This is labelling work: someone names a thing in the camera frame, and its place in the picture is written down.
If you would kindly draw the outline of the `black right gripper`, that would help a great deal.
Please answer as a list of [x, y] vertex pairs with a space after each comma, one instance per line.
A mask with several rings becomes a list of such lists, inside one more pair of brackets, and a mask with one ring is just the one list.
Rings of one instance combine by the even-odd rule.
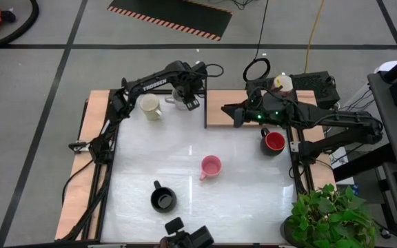
[[245, 121], [260, 124], [288, 122], [288, 101], [270, 93], [251, 93], [246, 104], [230, 103], [223, 105], [221, 109], [233, 120], [235, 128], [241, 127]]

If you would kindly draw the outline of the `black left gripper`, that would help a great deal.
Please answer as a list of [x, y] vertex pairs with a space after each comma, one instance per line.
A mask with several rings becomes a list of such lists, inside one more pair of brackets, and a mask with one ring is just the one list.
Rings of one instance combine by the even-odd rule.
[[200, 106], [200, 102], [194, 98], [193, 94], [195, 80], [195, 73], [186, 70], [177, 71], [174, 88], [178, 95], [178, 100], [184, 102], [189, 111], [195, 110]]

